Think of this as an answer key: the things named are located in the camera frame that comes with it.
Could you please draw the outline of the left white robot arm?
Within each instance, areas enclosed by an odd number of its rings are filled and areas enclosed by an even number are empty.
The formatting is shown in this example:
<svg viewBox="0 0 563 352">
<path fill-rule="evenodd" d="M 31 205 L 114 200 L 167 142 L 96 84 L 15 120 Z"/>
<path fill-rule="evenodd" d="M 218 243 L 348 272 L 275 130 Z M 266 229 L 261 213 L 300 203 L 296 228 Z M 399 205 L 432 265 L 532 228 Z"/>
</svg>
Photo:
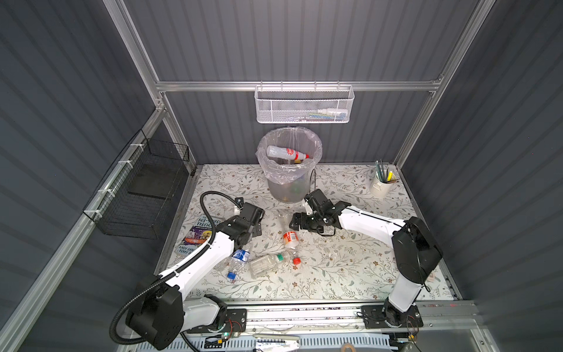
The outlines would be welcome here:
<svg viewBox="0 0 563 352">
<path fill-rule="evenodd" d="M 212 226 L 208 240 L 177 265 L 139 283 L 136 296 L 112 321 L 110 336 L 114 342 L 146 342 L 160 351 L 183 331 L 223 327 L 227 305 L 213 295 L 190 299 L 189 293 L 258 232 L 265 211 L 248 202 L 237 208 L 236 215 L 221 223 L 205 213 Z"/>
</svg>

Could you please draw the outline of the water bottle blue label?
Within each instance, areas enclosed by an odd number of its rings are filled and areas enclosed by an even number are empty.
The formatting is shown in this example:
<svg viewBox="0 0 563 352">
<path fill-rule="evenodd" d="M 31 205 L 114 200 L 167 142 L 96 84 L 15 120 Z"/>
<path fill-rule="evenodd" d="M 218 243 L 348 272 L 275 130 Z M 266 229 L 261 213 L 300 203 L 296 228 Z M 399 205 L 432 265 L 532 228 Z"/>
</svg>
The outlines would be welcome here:
<svg viewBox="0 0 563 352">
<path fill-rule="evenodd" d="M 227 279 L 231 282 L 239 278 L 240 272 L 245 268 L 249 262 L 250 252 L 245 249 L 236 250 L 230 258 L 228 263 Z"/>
</svg>

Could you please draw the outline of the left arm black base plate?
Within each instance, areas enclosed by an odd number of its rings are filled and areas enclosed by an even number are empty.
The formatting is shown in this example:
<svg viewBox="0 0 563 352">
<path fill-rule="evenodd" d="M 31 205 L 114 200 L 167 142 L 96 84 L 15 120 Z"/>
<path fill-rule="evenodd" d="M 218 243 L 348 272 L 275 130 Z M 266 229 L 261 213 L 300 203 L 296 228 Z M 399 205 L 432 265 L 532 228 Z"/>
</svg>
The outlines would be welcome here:
<svg viewBox="0 0 563 352">
<path fill-rule="evenodd" d="M 247 309 L 226 309 L 211 325 L 186 330 L 189 334 L 242 333 L 246 331 Z"/>
</svg>

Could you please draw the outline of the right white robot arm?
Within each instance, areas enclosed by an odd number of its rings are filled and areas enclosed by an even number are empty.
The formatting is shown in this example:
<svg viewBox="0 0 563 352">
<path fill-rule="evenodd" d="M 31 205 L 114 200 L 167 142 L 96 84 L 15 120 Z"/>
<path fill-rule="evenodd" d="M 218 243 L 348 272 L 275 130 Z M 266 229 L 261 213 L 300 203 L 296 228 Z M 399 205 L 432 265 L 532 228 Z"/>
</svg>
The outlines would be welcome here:
<svg viewBox="0 0 563 352">
<path fill-rule="evenodd" d="M 384 243 L 394 251 L 399 275 L 385 301 L 387 315 L 405 315 L 414 307 L 416 298 L 439 262 L 443 252 L 428 226 L 420 218 L 391 219 L 363 211 L 349 202 L 333 203 L 316 189 L 303 200 L 304 212 L 292 215 L 289 227 L 306 230 L 322 237 L 324 230 L 349 230 Z"/>
</svg>

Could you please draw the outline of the clear bottle red label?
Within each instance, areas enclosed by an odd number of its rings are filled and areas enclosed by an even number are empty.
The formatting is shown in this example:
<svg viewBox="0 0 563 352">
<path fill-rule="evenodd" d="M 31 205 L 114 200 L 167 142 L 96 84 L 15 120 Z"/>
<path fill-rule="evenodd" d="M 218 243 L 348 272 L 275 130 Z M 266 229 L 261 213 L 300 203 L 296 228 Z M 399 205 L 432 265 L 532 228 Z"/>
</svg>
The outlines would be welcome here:
<svg viewBox="0 0 563 352">
<path fill-rule="evenodd" d="M 292 264 L 299 266 L 302 263 L 299 253 L 299 235 L 297 230 L 290 227 L 293 215 L 287 211 L 279 211 L 277 216 L 282 227 L 284 247 L 291 257 Z"/>
</svg>

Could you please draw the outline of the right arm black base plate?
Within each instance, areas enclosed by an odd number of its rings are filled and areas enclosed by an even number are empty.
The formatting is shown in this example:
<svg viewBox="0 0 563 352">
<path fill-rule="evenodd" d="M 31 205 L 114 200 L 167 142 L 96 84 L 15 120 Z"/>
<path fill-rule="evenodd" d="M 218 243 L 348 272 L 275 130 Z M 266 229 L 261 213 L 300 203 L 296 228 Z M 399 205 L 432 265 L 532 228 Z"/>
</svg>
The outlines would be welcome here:
<svg viewBox="0 0 563 352">
<path fill-rule="evenodd" d="M 406 312 L 400 312 L 394 306 L 371 304 L 360 307 L 357 316 L 362 319 L 367 329 L 384 328 L 422 328 L 424 322 L 418 306 L 411 305 Z"/>
</svg>

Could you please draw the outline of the square clear bottle green cap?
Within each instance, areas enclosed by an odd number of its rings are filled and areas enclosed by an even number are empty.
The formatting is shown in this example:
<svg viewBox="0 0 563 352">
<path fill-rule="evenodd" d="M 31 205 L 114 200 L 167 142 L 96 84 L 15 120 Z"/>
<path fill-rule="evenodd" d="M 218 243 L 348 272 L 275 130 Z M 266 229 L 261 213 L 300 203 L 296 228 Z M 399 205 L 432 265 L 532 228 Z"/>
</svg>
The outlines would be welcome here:
<svg viewBox="0 0 563 352">
<path fill-rule="evenodd" d="M 249 263 L 249 270 L 253 278 L 261 277 L 274 270 L 285 260 L 285 255 L 280 253 L 264 255 L 256 258 Z"/>
</svg>

